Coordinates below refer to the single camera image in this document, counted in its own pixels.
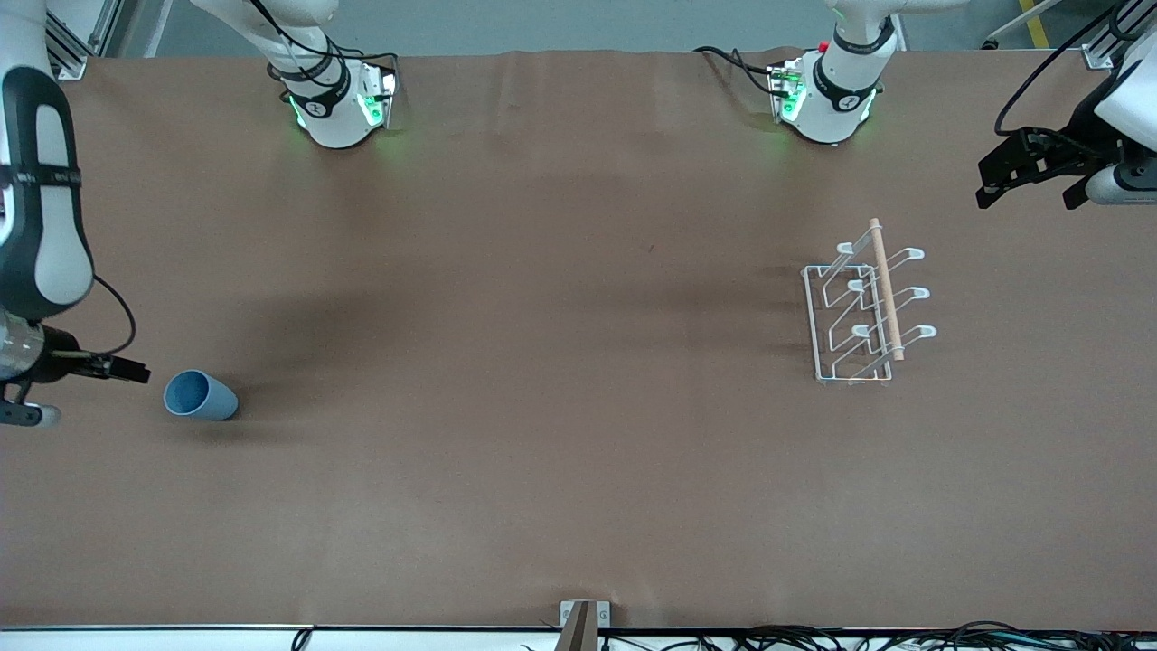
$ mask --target table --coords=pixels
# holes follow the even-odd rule
[[[901,53],[837,148],[700,56],[404,60],[401,131],[345,151],[261,60],[93,61],[86,227],[155,380],[0,432],[0,621],[1157,628],[1155,213],[973,202],[1039,60]],[[799,268],[874,216],[941,334],[824,389]],[[54,323],[125,331],[100,291]],[[236,422],[164,413],[189,368]]]

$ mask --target blue cup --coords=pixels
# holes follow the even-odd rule
[[[164,408],[174,416],[224,421],[237,413],[237,395],[204,371],[182,371],[164,387]]]

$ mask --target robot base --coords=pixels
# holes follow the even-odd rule
[[[790,125],[804,138],[834,146],[847,140],[860,123],[868,119],[876,90],[854,110],[835,110],[831,99],[816,88],[812,71],[820,56],[812,50],[798,59],[786,61],[782,67],[767,69],[769,87],[788,94],[787,97],[772,96],[772,114],[775,121]]]
[[[297,114],[297,125],[309,132],[318,145],[345,149],[364,140],[376,128],[390,127],[390,112],[397,91],[397,74],[359,60],[345,61],[353,82],[349,90],[326,117],[316,117],[310,104],[289,104]]]

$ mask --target floor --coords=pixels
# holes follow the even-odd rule
[[[968,50],[1032,0],[972,0],[961,9],[904,19],[913,50]],[[1067,0],[1041,19],[1055,46],[1108,0]],[[139,0],[126,13],[126,57],[252,56],[229,28],[185,0]],[[828,38],[832,14],[819,0],[346,0],[327,30],[346,46],[403,56],[495,54],[513,50],[685,51],[699,45],[767,50]],[[1027,28],[1001,47],[1032,47]],[[1040,35],[1038,45],[1042,44]]]

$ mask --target wooden stick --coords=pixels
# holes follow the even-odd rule
[[[886,319],[887,342],[892,349],[892,360],[904,362],[904,343],[900,341],[900,321],[896,316],[896,296],[892,295],[892,275],[887,271],[887,253],[884,251],[884,234],[879,220],[872,217],[868,222],[871,229],[871,246],[876,251],[876,275],[879,276],[879,290],[884,294],[884,318]]]

